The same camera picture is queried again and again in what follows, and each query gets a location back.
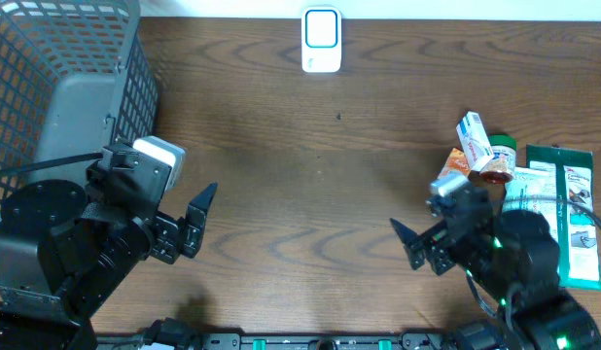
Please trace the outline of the orange small carton box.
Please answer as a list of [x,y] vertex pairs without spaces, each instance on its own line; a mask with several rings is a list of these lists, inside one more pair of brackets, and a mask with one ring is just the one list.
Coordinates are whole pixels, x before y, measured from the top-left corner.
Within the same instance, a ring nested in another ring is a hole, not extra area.
[[468,177],[471,173],[466,154],[457,148],[453,148],[450,151],[450,154],[438,175],[438,179],[444,178],[451,172],[459,172],[465,177]]

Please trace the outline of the green lid glass jar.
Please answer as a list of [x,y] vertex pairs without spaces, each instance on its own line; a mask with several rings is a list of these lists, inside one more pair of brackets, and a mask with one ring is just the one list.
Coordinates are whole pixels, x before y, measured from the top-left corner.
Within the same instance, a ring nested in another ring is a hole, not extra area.
[[507,184],[513,179],[516,167],[516,141],[507,134],[488,137],[493,158],[480,170],[480,177],[487,183]]

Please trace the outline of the teal white tissue pack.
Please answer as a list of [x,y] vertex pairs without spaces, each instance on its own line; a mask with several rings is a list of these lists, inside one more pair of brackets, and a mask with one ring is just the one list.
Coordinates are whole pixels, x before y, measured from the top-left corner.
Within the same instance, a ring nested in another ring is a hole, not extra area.
[[525,210],[542,214],[548,201],[548,186],[553,180],[545,170],[517,167],[505,185],[502,211]]

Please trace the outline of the white Panadol medicine box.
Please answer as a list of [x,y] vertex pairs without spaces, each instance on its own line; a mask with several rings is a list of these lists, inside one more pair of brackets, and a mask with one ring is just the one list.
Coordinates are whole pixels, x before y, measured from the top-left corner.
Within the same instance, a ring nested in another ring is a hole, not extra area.
[[470,169],[479,172],[494,157],[480,115],[467,112],[456,126],[456,131]]

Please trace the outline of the green white wipes packet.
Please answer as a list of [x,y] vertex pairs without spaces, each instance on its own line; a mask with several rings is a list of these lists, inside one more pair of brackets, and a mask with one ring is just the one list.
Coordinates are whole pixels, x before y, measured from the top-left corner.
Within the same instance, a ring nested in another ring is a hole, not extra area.
[[528,145],[526,163],[553,178],[543,213],[560,248],[560,285],[601,290],[596,224],[589,215],[593,210],[592,153]]

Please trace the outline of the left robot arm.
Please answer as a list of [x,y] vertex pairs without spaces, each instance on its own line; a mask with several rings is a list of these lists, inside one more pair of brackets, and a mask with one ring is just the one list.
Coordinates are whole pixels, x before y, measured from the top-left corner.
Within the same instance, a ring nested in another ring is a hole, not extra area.
[[95,349],[92,316],[141,261],[195,257],[218,188],[179,218],[160,212],[169,164],[119,143],[25,166],[89,161],[86,182],[43,180],[0,210],[0,349]]

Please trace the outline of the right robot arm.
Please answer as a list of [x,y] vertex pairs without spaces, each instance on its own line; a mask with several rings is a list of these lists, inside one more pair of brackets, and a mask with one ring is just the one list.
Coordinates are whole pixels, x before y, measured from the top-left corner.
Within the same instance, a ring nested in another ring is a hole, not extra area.
[[427,202],[440,221],[422,233],[392,220],[412,269],[441,276],[455,266],[487,319],[424,334],[437,349],[601,349],[588,311],[560,285],[559,244],[541,214],[496,213],[487,190],[467,185]]

